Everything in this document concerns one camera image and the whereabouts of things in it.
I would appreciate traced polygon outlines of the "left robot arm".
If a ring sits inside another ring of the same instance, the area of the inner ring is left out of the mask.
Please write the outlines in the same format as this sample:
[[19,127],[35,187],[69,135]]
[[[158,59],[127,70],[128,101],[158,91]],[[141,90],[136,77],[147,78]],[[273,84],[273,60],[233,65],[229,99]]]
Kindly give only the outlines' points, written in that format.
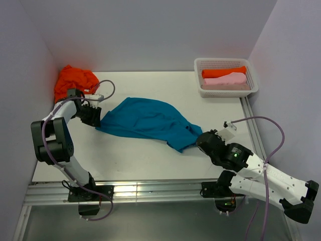
[[31,132],[36,158],[60,170],[67,178],[62,182],[71,195],[84,200],[93,200],[98,188],[92,175],[82,168],[74,156],[74,145],[68,130],[69,120],[78,117],[91,127],[100,126],[101,94],[85,95],[73,88],[67,96],[58,100],[50,114],[31,123]]

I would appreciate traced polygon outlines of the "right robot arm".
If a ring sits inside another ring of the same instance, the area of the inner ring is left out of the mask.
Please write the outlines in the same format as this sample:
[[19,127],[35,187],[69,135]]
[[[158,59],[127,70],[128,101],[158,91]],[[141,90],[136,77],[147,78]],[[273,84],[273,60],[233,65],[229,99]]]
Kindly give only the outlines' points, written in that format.
[[201,134],[196,145],[215,166],[223,168],[217,181],[202,183],[204,198],[247,195],[267,200],[298,223],[309,222],[318,183],[287,175],[241,144],[226,144],[216,131]]

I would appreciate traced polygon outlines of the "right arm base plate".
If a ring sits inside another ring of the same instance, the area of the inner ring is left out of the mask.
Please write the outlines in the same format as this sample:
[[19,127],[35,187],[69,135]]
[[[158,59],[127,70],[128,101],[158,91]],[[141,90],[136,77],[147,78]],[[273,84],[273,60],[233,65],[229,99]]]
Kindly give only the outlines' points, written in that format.
[[200,195],[203,198],[226,198],[226,197],[241,197],[244,194],[233,193],[228,186],[222,186],[217,181],[202,182]]

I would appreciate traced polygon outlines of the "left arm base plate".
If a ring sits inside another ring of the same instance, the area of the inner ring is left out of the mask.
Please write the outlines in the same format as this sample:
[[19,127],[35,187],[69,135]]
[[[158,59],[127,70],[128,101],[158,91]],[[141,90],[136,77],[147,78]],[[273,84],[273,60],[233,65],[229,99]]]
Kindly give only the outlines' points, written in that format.
[[83,190],[80,187],[71,187],[68,194],[68,202],[98,202],[98,201],[109,201],[113,199],[114,186],[113,185],[98,185],[95,187],[95,192]]

